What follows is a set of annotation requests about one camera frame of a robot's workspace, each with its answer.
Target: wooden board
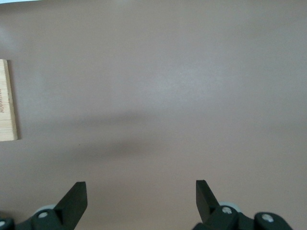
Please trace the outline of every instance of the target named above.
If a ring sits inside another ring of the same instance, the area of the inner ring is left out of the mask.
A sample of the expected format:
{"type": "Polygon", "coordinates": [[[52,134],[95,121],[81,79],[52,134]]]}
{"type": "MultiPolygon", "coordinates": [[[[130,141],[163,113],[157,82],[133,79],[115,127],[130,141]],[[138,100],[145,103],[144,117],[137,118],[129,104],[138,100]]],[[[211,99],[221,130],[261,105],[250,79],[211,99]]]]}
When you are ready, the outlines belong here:
{"type": "Polygon", "coordinates": [[[17,131],[8,63],[0,59],[0,141],[16,139],[17,131]]]}

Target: wooden block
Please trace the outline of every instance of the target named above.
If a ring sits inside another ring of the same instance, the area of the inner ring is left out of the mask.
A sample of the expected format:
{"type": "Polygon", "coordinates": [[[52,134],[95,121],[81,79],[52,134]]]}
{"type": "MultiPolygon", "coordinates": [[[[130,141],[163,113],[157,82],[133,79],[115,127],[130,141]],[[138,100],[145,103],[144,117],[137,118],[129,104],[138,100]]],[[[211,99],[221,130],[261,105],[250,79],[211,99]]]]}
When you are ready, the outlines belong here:
{"type": "Polygon", "coordinates": [[[0,59],[0,141],[17,140],[8,63],[0,59]]]}

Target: screw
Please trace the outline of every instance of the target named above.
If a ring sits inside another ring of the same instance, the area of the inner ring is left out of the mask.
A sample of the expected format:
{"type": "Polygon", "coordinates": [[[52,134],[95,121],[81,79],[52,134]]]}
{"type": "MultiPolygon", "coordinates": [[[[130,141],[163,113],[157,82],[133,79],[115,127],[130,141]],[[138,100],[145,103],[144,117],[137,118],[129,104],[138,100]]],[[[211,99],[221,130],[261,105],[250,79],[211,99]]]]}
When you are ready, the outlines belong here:
{"type": "Polygon", "coordinates": [[[262,219],[264,219],[265,221],[269,222],[269,223],[272,223],[274,222],[274,219],[271,215],[269,214],[263,214],[262,215],[262,219]]]}
{"type": "Polygon", "coordinates": [[[44,218],[48,216],[48,213],[47,212],[42,212],[41,214],[38,215],[38,218],[44,218]]]}
{"type": "Polygon", "coordinates": [[[222,211],[223,211],[225,214],[232,214],[232,211],[231,211],[230,207],[223,207],[223,208],[222,208],[222,211]]]}

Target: tabletop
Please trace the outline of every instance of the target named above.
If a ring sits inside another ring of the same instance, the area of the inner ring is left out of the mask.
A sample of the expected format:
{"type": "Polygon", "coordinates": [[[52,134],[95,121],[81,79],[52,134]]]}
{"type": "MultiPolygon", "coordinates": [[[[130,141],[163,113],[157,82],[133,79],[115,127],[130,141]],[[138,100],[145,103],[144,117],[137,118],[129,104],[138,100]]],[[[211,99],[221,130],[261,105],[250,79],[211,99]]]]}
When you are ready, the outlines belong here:
{"type": "Polygon", "coordinates": [[[19,135],[0,210],[23,221],[86,181],[77,230],[189,230],[206,180],[306,229],[306,37],[303,0],[0,5],[19,135]]]}

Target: black plastic part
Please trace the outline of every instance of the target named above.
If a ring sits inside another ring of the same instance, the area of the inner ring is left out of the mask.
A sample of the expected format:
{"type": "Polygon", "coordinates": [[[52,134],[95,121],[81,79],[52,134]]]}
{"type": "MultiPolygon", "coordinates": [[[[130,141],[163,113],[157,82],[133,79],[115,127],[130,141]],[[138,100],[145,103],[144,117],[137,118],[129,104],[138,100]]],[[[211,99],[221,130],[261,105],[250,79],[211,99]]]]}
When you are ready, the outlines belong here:
{"type": "Polygon", "coordinates": [[[274,213],[260,212],[255,215],[255,230],[292,230],[292,228],[280,216],[274,213]],[[273,217],[273,222],[264,220],[262,215],[265,214],[269,214],[273,217]]]}
{"type": "Polygon", "coordinates": [[[66,230],[75,229],[87,207],[85,182],[77,182],[70,191],[54,207],[66,230]]]}
{"type": "Polygon", "coordinates": [[[274,213],[260,212],[255,219],[238,213],[232,207],[224,213],[206,181],[196,181],[196,204],[203,223],[193,230],[292,230],[288,223],[274,213]],[[268,214],[273,221],[268,222],[262,215],[268,214]]]}
{"type": "Polygon", "coordinates": [[[204,225],[215,230],[237,230],[239,220],[237,211],[232,207],[228,207],[231,209],[231,213],[227,214],[222,211],[223,207],[225,206],[217,207],[204,225]]]}
{"type": "Polygon", "coordinates": [[[0,222],[4,221],[5,224],[0,227],[0,230],[14,230],[14,220],[12,218],[1,219],[0,222]]]}
{"type": "Polygon", "coordinates": [[[243,213],[239,213],[239,230],[251,230],[254,229],[254,220],[248,218],[243,213]]]}
{"type": "Polygon", "coordinates": [[[86,184],[77,182],[54,209],[39,211],[17,225],[13,219],[3,219],[6,224],[0,230],[74,230],[86,207],[86,184]]]}
{"type": "Polygon", "coordinates": [[[196,205],[203,223],[220,206],[206,181],[196,181],[196,205]]]}

